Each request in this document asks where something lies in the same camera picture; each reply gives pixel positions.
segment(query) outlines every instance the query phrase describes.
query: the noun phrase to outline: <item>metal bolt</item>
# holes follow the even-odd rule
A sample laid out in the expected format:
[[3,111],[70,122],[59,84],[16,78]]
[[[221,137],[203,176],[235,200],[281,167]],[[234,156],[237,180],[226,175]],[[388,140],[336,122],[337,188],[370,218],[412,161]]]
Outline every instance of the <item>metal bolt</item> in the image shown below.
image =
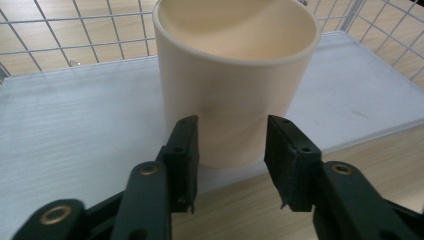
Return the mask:
[[153,174],[157,173],[158,171],[159,171],[159,167],[154,165],[154,164],[143,166],[140,169],[141,175],[145,175],[145,176],[153,175]]
[[62,221],[67,218],[72,212],[72,208],[68,205],[60,205],[54,208],[51,208],[45,212],[41,218],[40,222],[44,225],[51,225]]
[[333,171],[339,174],[352,175],[352,169],[343,164],[334,164],[331,169],[333,169]]

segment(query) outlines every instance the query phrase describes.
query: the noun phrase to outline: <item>wire mesh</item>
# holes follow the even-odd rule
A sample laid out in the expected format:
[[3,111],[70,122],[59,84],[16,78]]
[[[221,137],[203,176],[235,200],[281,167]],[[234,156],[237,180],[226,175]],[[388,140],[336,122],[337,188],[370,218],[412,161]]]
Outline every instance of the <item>wire mesh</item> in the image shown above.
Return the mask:
[[[154,56],[155,2],[1,3],[0,73],[10,76]],[[316,15],[323,32],[346,31],[407,78],[424,82],[424,8],[417,0],[300,2]]]

